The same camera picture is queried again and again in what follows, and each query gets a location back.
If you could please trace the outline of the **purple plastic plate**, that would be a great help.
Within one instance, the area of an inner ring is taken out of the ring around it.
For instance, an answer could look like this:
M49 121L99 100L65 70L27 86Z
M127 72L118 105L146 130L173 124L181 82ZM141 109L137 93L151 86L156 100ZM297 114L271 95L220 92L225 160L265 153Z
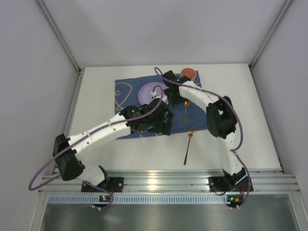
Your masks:
M151 93L156 85L161 86L163 90L167 88L167 86L164 83L160 82L150 82L145 84L144 86L141 87L141 89L138 92L138 100L141 105L149 104L152 101Z

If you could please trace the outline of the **blue cloth placemat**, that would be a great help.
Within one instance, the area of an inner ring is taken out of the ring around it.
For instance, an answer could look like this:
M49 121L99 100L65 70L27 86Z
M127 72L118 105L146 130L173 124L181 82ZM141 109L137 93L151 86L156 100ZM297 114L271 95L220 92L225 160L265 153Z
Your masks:
M150 82L164 83L158 76L145 76L138 78L117 79L115 81L115 113L119 113L125 107L134 105L142 106L138 100L138 92L142 86ZM191 127L194 130L207 129L205 112L191 103L187 110L187 122L183 124L184 105L176 105L170 108L174 112L172 134L184 133L189 131Z

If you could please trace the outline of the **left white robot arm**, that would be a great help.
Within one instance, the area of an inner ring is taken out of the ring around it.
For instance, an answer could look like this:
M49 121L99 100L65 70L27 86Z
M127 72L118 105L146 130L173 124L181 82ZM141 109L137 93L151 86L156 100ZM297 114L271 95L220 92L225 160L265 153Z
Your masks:
M108 121L78 135L57 136L53 156L62 180L79 179L94 186L106 186L110 181L106 170L88 162L87 157L95 149L100 150L111 141L137 132L170 135L173 117L167 97L156 96L149 104L127 106Z

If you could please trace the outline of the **copper fork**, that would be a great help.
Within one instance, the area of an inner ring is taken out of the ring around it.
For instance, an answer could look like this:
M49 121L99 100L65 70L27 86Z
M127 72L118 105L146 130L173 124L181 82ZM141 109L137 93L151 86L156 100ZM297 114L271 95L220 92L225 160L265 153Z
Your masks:
M189 152L189 147L190 147L190 142L191 142L191 138L193 137L194 134L194 128L191 127L191 129L188 132L188 144L187 144L187 149L186 149L186 154L185 154L185 158L184 158L184 162L183 165L185 166L187 164L187 159L188 159L188 152Z

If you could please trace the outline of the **gold spoon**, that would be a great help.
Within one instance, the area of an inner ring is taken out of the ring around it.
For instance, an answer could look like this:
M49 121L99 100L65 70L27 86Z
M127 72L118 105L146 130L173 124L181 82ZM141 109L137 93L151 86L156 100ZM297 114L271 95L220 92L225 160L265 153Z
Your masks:
M183 105L184 105L183 124L186 124L186 122L187 122L187 110L188 110L188 107L190 106L190 101L186 100Z

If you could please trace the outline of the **orange plastic cup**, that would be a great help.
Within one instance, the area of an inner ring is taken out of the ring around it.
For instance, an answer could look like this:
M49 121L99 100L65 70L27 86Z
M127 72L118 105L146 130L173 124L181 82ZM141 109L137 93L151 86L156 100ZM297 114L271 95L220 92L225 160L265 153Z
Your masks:
M184 68L181 70L180 75L182 77L188 77L191 81L195 81L195 78L197 76L197 73L194 69L192 68Z

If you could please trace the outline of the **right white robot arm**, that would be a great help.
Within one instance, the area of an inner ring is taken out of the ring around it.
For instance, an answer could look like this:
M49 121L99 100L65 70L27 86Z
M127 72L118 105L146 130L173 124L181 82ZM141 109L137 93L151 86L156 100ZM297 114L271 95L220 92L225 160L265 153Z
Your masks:
M167 86L164 93L169 104L174 106L188 100L201 108L208 132L222 147L219 154L224 176L210 179L210 190L215 193L234 190L246 177L246 170L236 153L243 143L243 127L230 98L205 90L188 77L177 77L172 71L162 74L156 67L155 72Z

